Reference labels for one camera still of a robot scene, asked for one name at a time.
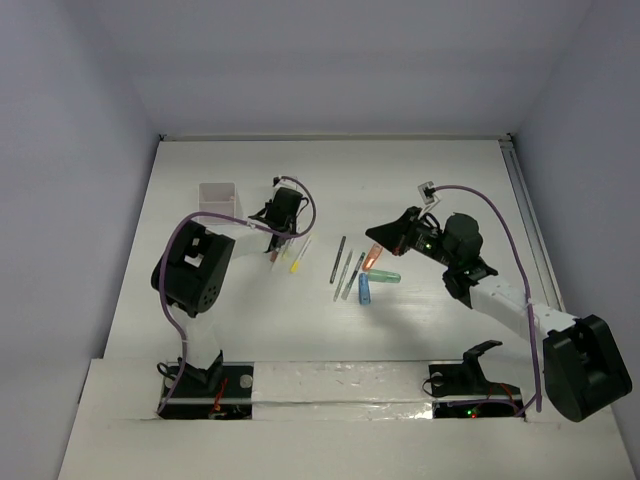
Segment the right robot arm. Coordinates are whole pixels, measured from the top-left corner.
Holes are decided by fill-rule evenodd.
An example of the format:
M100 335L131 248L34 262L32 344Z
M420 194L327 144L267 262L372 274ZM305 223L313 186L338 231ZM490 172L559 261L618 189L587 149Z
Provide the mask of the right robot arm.
M455 213L439 224L408 208L399 219L371 227L366 236L395 256L415 251L441 265L449 295L528 341L534 389L564 418L581 422L627 396L633 383L607 322L576 317L536 303L528 284L516 288L481 257L478 222Z

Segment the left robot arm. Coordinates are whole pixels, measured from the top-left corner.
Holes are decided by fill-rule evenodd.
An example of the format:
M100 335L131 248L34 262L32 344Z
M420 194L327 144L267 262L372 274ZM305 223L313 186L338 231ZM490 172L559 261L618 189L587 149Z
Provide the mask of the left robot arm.
M241 258L276 257L315 225L310 191L289 176L274 181L270 198L249 216L237 214L234 200L223 207L201 204L175 227L153 270L151 286L181 342L176 364L157 365L171 397L211 396L227 379L223 349L205 316L224 292L230 266Z

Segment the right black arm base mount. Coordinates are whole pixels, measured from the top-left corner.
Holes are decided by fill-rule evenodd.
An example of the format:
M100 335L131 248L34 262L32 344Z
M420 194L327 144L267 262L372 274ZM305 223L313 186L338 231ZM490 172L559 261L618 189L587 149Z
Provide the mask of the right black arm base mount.
M524 402L519 387L489 381L479 358L501 346L497 340L477 344L456 362L436 361L428 366L422 391L433 399L434 419L522 417Z

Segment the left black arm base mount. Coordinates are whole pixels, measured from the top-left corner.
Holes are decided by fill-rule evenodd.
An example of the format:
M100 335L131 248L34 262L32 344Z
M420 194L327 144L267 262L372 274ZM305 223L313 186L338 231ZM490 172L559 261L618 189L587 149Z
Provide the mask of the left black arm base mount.
M187 365L162 408L167 420L250 420L254 365L214 362L208 369Z

